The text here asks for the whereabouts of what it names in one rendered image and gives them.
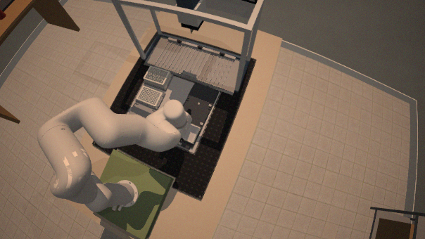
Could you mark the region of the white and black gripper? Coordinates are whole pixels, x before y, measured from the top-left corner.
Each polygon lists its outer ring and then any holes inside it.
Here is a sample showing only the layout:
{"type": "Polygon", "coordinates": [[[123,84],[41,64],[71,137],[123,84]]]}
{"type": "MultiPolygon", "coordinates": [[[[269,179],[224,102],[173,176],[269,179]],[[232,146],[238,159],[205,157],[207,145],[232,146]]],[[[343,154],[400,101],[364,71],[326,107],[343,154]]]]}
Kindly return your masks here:
{"type": "Polygon", "coordinates": [[[183,140],[183,138],[184,138],[184,136],[185,136],[185,134],[186,134],[186,132],[187,132],[190,124],[191,124],[191,121],[192,121],[192,118],[191,118],[191,109],[188,109],[185,112],[186,112],[186,115],[188,117],[188,122],[187,122],[187,124],[186,124],[185,127],[183,127],[182,129],[178,129],[180,131],[180,133],[181,133],[181,139],[180,140],[183,140]]]}

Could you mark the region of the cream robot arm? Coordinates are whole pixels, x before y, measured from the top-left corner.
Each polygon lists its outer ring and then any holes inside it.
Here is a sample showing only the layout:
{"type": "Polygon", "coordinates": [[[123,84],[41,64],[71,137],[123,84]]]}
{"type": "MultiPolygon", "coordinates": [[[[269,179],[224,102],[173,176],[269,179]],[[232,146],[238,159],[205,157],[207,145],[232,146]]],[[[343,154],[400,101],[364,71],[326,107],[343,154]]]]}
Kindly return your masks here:
{"type": "Polygon", "coordinates": [[[185,127],[187,122],[184,107],[177,100],[167,101],[146,119],[116,114],[100,98],[88,98],[73,105],[44,123],[37,134],[39,146],[53,167],[51,193],[57,198],[85,204],[93,212],[108,207],[115,211],[118,205],[120,211],[134,205],[139,197],[137,187],[128,180],[102,183],[91,170],[89,155],[73,133],[84,127],[102,148],[137,144],[163,152],[180,142],[177,129],[185,127]]]}

